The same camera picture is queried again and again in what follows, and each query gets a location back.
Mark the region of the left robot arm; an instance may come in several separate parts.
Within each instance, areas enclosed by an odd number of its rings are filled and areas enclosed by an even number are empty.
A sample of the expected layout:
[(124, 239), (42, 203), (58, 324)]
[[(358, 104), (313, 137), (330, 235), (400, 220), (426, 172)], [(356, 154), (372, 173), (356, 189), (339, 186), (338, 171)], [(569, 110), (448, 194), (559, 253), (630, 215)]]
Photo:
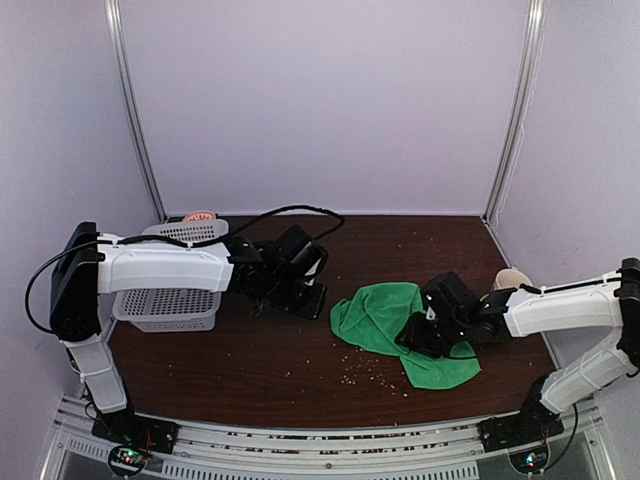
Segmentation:
[(123, 444), (137, 442), (144, 424), (130, 410), (98, 298), (114, 295), (112, 316), (145, 333), (209, 331), (224, 293), (305, 319), (315, 319), (325, 299), (316, 282), (327, 251), (301, 226), (271, 241), (229, 233), (221, 219), (156, 225), (142, 242), (127, 244), (81, 223), (68, 243), (71, 255), (52, 274), (50, 327), (74, 360), (106, 429)]

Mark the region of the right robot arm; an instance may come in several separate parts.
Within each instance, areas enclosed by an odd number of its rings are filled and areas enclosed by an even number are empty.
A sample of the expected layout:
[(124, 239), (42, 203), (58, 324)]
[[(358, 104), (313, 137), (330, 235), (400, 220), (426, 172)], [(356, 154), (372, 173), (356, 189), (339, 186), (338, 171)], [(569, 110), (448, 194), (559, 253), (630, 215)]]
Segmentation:
[(434, 359), (452, 358), (471, 346), (532, 334), (606, 328), (608, 335), (571, 364), (531, 389), (512, 430), (535, 440), (551, 417), (622, 376), (639, 371), (639, 261), (626, 258), (599, 277), (552, 287), (517, 287), (474, 293), (454, 272), (431, 279), (420, 291), (423, 310), (408, 317), (395, 342)]

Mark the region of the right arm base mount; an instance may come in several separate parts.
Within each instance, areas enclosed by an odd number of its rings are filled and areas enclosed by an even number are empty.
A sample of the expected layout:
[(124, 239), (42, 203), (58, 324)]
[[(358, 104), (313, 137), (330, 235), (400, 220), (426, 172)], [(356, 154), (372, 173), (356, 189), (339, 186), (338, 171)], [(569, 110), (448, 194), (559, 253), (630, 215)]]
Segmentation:
[(529, 449), (509, 455), (511, 466), (526, 475), (542, 474), (551, 464), (548, 440), (564, 432), (559, 413), (541, 403), (543, 379), (536, 381), (520, 410), (503, 417), (492, 417), (478, 424), (478, 432), (486, 453), (532, 444)]

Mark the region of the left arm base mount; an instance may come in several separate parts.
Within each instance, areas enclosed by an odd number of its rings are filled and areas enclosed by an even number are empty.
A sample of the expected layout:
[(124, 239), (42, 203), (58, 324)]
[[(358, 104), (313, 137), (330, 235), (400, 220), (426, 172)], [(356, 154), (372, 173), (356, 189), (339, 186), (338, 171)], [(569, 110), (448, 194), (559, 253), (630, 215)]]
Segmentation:
[(130, 405), (112, 413), (96, 409), (91, 430), (94, 437), (114, 443), (106, 462), (122, 478), (140, 474), (156, 453), (171, 454), (178, 432), (177, 423), (141, 416)]

